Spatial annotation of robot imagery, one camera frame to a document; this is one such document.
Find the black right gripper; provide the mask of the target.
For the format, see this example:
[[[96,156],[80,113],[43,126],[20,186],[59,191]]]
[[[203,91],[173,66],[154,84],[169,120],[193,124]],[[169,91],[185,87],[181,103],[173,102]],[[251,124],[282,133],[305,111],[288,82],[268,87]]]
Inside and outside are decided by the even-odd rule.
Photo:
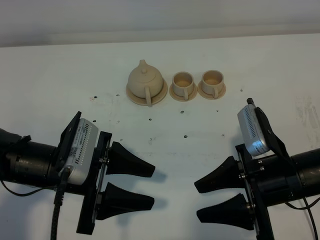
[[[275,154],[254,159],[244,144],[237,145],[239,159],[229,156],[218,168],[194,183],[201,194],[222,189],[244,189],[254,205],[253,220],[243,194],[220,204],[200,209],[196,215],[201,223],[230,225],[256,230],[258,240],[273,240],[268,207],[303,198],[303,186],[296,168],[281,146]]]

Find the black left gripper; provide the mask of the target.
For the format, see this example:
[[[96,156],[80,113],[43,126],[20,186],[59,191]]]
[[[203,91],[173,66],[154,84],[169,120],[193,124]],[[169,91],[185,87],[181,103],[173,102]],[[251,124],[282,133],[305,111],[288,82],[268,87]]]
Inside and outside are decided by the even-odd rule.
[[[135,156],[119,142],[114,141],[110,148],[111,138],[111,133],[102,131],[99,134],[90,170],[83,183],[85,194],[76,229],[78,234],[91,235],[96,219],[102,221],[125,213],[149,211],[155,203],[151,196],[124,190],[110,182],[101,192],[105,172],[107,175],[151,178],[155,171],[154,165]]]

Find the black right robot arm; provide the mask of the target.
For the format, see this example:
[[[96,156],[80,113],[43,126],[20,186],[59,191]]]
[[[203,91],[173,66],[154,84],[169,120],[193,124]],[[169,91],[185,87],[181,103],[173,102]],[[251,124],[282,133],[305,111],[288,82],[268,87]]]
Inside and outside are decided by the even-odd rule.
[[[320,151],[293,155],[291,165],[276,154],[253,158],[244,144],[238,160],[229,156],[218,168],[194,183],[199,193],[243,189],[236,196],[196,212],[202,223],[239,227],[256,232],[258,240],[273,240],[268,207],[319,195]]]

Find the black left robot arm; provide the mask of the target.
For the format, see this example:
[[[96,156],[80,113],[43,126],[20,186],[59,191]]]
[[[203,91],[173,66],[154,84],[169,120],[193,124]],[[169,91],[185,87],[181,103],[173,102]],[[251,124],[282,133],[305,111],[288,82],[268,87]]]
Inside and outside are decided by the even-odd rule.
[[[154,198],[108,183],[105,175],[149,178],[155,167],[136,157],[112,134],[93,127],[69,126],[58,146],[33,142],[30,136],[0,132],[0,181],[55,190],[51,239],[56,239],[65,193],[83,196],[77,233],[91,235],[96,221],[137,211],[149,211]]]

